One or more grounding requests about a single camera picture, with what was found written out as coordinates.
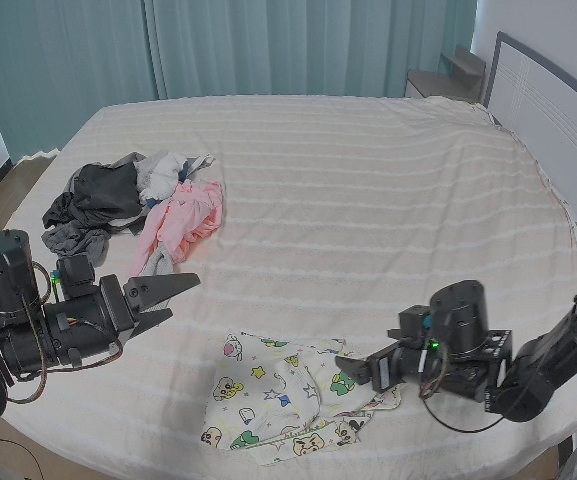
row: white headboard panel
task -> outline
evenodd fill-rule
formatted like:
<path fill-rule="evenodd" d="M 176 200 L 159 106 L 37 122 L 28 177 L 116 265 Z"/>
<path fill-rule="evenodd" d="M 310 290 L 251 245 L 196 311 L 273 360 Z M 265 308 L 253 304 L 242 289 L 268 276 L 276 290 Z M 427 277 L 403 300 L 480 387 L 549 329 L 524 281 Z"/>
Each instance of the white headboard panel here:
<path fill-rule="evenodd" d="M 500 32 L 484 105 L 526 145 L 577 215 L 577 80 Z"/>

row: mattress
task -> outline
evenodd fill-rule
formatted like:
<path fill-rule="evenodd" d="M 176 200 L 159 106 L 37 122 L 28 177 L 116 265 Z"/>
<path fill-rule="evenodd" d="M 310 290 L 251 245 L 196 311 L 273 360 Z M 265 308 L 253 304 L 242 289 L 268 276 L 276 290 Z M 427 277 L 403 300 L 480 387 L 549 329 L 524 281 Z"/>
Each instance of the mattress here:
<path fill-rule="evenodd" d="M 482 108 L 434 97 L 238 96 L 113 106 L 86 123 L 8 224 L 52 267 L 41 216 L 70 174 L 159 149 L 213 153 L 197 179 L 224 189 L 224 221 L 178 271 L 201 285 L 120 361 L 50 376 L 44 395 L 4 418 L 50 450 L 126 479 L 496 478 L 519 470 L 577 426 L 577 376 L 546 411 L 480 435 L 439 426 L 415 388 L 378 413 L 361 442 L 264 467 L 199 441 L 229 332 L 344 338 L 370 353 L 398 311 L 462 279 L 485 285 L 491 328 L 514 350 L 551 327 L 577 293 L 577 247 L 532 157 Z M 97 275 L 123 284 L 138 238 L 114 236 Z M 13 396 L 34 386 L 18 385 Z M 473 429 L 497 416 L 436 394 L 432 409 Z"/>

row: yellow star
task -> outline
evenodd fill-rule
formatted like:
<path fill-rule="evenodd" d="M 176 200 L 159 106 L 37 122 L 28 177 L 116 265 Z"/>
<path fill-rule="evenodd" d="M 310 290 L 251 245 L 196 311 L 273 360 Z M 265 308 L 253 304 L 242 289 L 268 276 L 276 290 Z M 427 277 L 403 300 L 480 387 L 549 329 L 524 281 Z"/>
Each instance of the yellow star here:
<path fill-rule="evenodd" d="M 251 377 L 260 378 L 262 375 L 266 375 L 266 372 L 262 369 L 261 366 L 252 369 Z"/>

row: tiled floor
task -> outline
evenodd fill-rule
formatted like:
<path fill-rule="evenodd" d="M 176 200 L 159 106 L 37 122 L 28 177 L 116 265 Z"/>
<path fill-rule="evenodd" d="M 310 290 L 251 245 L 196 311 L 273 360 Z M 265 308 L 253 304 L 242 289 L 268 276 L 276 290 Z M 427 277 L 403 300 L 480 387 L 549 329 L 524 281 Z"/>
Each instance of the tiled floor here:
<path fill-rule="evenodd" d="M 35 185 L 51 159 L 39 157 L 17 165 L 0 183 L 0 229 L 3 229 L 12 213 L 17 210 L 28 191 Z M 92 471 L 70 462 L 20 434 L 5 420 L 0 419 L 0 438 L 23 444 L 37 458 L 46 480 L 112 480 L 112 477 Z M 38 479 L 37 466 L 27 452 L 21 448 L 0 442 L 0 464 L 23 477 Z M 548 480 L 557 473 L 557 448 L 549 448 L 508 480 Z"/>

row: teal curtain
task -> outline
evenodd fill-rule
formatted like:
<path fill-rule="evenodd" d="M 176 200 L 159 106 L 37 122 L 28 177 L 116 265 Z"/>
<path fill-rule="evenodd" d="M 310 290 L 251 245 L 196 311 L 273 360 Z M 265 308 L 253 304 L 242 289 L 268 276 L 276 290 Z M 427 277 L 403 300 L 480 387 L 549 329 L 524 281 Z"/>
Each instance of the teal curtain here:
<path fill-rule="evenodd" d="M 477 0 L 0 0 L 0 129 L 15 161 L 101 107 L 224 94 L 401 97 L 445 72 Z"/>

